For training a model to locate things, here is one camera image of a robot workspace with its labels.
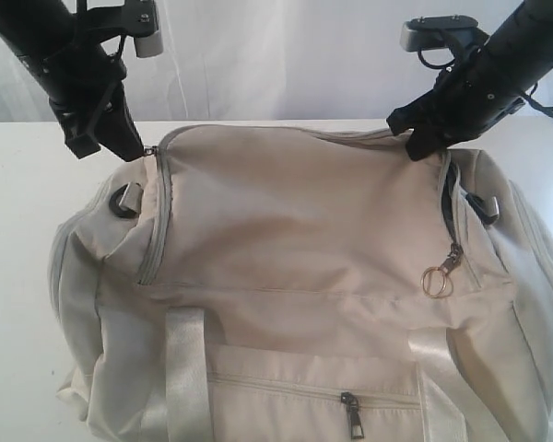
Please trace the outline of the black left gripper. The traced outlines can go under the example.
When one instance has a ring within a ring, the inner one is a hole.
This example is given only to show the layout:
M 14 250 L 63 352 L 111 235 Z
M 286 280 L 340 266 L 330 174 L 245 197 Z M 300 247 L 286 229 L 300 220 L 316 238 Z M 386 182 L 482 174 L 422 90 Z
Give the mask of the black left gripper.
M 77 40 L 76 12 L 10 8 L 8 47 L 46 92 L 76 158 L 98 153 L 100 144 L 125 162 L 144 155 L 124 94 L 123 41 L 108 54 L 101 44 Z

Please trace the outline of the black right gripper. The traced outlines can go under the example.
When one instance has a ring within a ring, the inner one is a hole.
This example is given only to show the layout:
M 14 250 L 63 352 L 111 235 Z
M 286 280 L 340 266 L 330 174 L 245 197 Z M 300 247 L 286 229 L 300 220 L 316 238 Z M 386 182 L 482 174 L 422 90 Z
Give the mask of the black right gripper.
M 516 77 L 524 58 L 519 27 L 500 27 L 492 35 L 477 27 L 434 33 L 453 63 L 442 69 L 432 90 L 386 119 L 393 134 L 411 130 L 405 149 L 412 161 L 478 138 L 518 106 L 528 89 L 528 80 Z

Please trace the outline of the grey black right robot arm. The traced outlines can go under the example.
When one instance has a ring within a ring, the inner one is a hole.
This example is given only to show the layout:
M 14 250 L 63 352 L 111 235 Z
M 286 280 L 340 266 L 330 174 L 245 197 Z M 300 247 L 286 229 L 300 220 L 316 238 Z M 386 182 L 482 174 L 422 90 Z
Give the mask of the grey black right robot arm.
M 468 16 L 414 18 L 400 44 L 417 55 L 447 49 L 453 56 L 424 61 L 439 73 L 434 86 L 386 120 L 393 134 L 411 133 L 406 152 L 414 161 L 477 139 L 523 105 L 553 119 L 553 106 L 532 96 L 553 70 L 553 1 L 523 1 L 492 34 Z

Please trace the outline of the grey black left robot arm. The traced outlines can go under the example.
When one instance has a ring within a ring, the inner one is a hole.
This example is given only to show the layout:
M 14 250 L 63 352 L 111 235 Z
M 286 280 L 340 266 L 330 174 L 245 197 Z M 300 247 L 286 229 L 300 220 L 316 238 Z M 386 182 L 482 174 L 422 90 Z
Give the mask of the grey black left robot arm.
M 0 38 L 48 97 L 65 138 L 79 159 L 107 148 L 125 162 L 144 155 L 128 110 L 123 49 L 102 43 L 139 35 L 135 4 L 70 12 L 61 1 L 0 1 Z

